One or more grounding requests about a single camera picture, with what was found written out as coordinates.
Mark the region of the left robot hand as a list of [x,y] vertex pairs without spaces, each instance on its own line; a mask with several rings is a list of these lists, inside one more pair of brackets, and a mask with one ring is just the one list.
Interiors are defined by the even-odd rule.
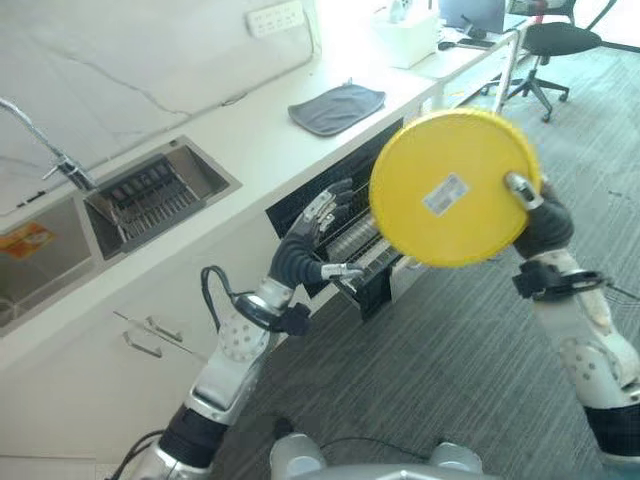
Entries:
[[328,228],[349,213],[353,197],[352,179],[329,185],[300,213],[272,258],[268,278],[295,290],[302,284],[356,278],[364,270],[353,263],[327,263],[314,257],[314,250]]

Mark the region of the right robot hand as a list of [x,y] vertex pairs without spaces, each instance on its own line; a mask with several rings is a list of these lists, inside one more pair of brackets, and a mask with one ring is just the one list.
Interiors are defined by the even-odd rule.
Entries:
[[574,223],[566,206],[559,200],[546,176],[540,191],[523,175],[510,172],[505,185],[527,213],[527,225],[513,242],[525,260],[537,255],[566,248],[574,234]]

